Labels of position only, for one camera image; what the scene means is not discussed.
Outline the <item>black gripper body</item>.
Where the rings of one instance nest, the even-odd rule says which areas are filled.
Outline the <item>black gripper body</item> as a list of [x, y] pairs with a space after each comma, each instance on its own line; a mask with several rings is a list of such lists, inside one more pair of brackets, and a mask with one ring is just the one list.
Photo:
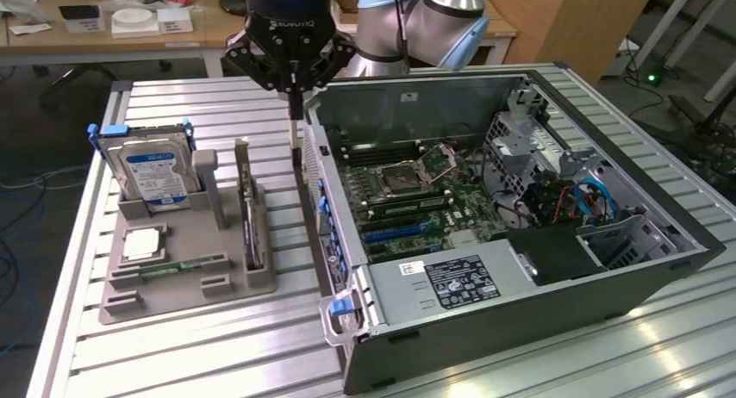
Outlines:
[[281, 66], [289, 66], [295, 88], [299, 64], [321, 53], [335, 34], [331, 0], [246, 0], [246, 34]]

